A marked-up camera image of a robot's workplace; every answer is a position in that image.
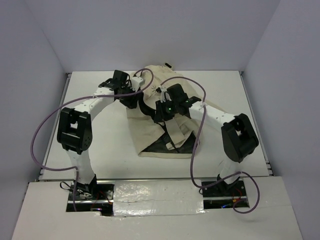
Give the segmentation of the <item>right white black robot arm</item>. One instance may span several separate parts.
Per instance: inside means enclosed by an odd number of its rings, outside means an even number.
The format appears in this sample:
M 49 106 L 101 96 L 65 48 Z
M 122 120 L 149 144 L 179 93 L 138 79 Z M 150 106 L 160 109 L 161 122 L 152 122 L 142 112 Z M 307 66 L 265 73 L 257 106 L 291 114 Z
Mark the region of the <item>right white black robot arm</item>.
M 234 115 L 206 104 L 197 96 L 188 96 L 180 84 L 168 88 L 156 88 L 160 100 L 155 102 L 155 122 L 168 122 L 177 114 L 200 121 L 221 133 L 222 146 L 227 161 L 218 174 L 215 187 L 221 195 L 228 196 L 234 191 L 240 178 L 240 164 L 259 145 L 259 140 L 249 117 L 241 113 Z

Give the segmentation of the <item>cream jacket with black zipper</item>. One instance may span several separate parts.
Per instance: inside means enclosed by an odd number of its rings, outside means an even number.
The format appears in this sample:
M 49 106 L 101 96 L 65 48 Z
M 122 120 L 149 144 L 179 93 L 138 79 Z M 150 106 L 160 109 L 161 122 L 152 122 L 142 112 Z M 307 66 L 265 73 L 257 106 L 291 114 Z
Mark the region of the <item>cream jacket with black zipper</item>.
M 164 159 L 191 157 L 200 127 L 199 121 L 177 113 L 173 119 L 155 123 L 156 102 L 161 99 L 156 89 L 169 89 L 179 84 L 189 98 L 198 97 L 199 94 L 182 74 L 166 66 L 149 65 L 140 76 L 150 87 L 135 96 L 135 108 L 126 110 L 129 132 L 137 155 Z

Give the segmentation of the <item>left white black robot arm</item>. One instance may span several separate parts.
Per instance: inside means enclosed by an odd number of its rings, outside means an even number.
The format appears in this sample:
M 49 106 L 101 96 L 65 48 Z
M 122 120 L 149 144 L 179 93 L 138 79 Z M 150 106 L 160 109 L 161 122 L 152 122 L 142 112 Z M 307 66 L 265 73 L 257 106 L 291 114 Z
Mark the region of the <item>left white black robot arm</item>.
M 92 121 L 115 100 L 128 100 L 125 104 L 136 104 L 135 93 L 141 90 L 145 80 L 140 76 L 130 77 L 127 73 L 115 70 L 112 78 L 98 85 L 93 96 L 73 108 L 64 107 L 60 111 L 57 141 L 66 151 L 71 164 L 76 167 L 76 191 L 86 199 L 98 194 L 97 177 L 89 156 L 93 141 Z

